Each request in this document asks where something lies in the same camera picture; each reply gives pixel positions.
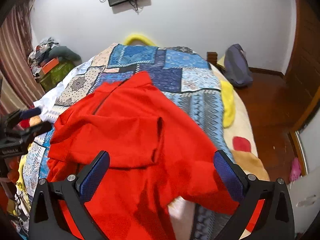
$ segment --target pink slipper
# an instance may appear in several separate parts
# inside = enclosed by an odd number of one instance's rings
[[[293,182],[299,178],[301,175],[301,167],[297,157],[292,161],[291,172],[290,172],[290,182]]]

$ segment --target silver screw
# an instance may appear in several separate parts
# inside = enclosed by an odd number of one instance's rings
[[[73,181],[73,180],[75,180],[75,178],[76,178],[76,176],[73,175],[73,174],[71,174],[71,175],[68,176],[68,180],[69,180],[69,181]]]
[[[248,179],[249,179],[249,180],[254,181],[254,180],[256,180],[256,178],[257,178],[257,177],[254,176],[253,174],[249,174],[249,175],[248,175]]]
[[[43,185],[45,183],[45,181],[46,181],[46,179],[42,178],[42,179],[39,180],[39,184]]]
[[[277,179],[277,181],[278,181],[279,184],[284,184],[284,180],[281,179],[281,178]]]

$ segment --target green storage bin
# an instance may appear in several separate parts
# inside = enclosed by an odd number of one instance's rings
[[[45,92],[55,88],[69,72],[74,69],[75,65],[71,61],[60,62],[52,70],[50,70],[40,81]]]

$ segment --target pink curtain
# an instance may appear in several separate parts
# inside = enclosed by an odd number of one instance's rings
[[[32,51],[31,42],[29,0],[20,0],[0,28],[0,76],[12,88],[10,95],[15,94],[19,98],[19,105],[22,102],[28,107],[44,95],[44,90],[34,80],[27,63]]]

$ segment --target pile of clothes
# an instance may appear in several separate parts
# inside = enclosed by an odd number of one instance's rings
[[[40,74],[43,67],[54,59],[57,59],[56,62],[60,62],[63,59],[68,59],[75,63],[81,61],[81,57],[78,54],[66,46],[60,46],[54,38],[45,38],[35,47],[28,58],[30,70],[37,82],[43,77]]]

